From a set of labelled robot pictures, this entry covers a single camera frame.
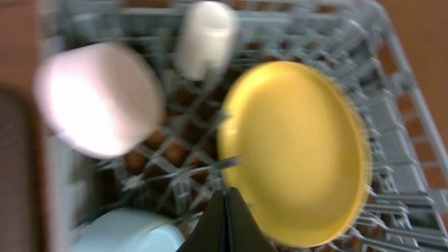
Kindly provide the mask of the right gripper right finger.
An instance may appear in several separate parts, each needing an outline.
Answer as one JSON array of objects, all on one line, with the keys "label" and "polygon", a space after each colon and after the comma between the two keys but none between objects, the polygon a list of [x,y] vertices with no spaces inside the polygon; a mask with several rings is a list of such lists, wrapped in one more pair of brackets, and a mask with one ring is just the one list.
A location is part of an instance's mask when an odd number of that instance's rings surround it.
[{"label": "right gripper right finger", "polygon": [[236,188],[226,193],[226,222],[227,251],[275,252]]}]

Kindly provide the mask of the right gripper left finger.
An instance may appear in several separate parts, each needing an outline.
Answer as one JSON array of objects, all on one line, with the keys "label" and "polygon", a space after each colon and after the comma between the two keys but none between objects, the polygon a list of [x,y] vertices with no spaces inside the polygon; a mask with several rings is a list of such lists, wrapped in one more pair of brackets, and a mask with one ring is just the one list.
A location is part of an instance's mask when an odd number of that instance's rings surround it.
[{"label": "right gripper left finger", "polygon": [[223,252],[227,243],[225,194],[213,193],[190,236],[178,252]]}]

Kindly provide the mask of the blue bowl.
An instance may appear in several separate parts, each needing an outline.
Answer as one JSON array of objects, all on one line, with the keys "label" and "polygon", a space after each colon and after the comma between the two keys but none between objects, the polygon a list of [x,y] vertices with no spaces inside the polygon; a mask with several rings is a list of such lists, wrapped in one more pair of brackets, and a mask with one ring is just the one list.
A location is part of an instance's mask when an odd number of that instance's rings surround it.
[{"label": "blue bowl", "polygon": [[172,221],[134,209],[116,209],[98,217],[69,247],[73,252],[175,252],[185,239]]}]

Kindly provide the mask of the yellow plate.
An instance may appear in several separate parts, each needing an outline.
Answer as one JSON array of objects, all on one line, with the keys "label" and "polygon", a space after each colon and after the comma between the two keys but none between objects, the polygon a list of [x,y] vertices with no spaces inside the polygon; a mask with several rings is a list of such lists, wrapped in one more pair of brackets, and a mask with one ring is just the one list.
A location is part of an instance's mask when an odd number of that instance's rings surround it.
[{"label": "yellow plate", "polygon": [[262,232],[292,247],[338,238],[368,198],[372,151],[353,102],[321,71],[267,62],[244,72],[221,107],[223,178],[237,188]]}]

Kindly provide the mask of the pink bowl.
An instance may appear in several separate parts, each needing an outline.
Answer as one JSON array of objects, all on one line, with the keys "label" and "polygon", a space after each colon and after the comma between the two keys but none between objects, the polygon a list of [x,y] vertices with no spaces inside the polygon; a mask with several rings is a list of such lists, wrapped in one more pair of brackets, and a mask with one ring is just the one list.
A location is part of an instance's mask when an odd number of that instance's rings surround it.
[{"label": "pink bowl", "polygon": [[117,42],[59,52],[37,67],[36,105],[49,128],[86,156],[130,152],[158,130],[165,96],[140,54]]}]

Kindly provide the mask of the white cup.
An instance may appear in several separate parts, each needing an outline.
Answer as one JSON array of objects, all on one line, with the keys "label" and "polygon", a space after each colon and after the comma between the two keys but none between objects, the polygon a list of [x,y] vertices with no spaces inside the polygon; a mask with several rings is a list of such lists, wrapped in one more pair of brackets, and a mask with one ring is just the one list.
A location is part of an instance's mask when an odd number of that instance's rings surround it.
[{"label": "white cup", "polygon": [[174,65],[192,81],[228,66],[239,29],[235,11],[218,1],[198,1],[186,9],[176,43]]}]

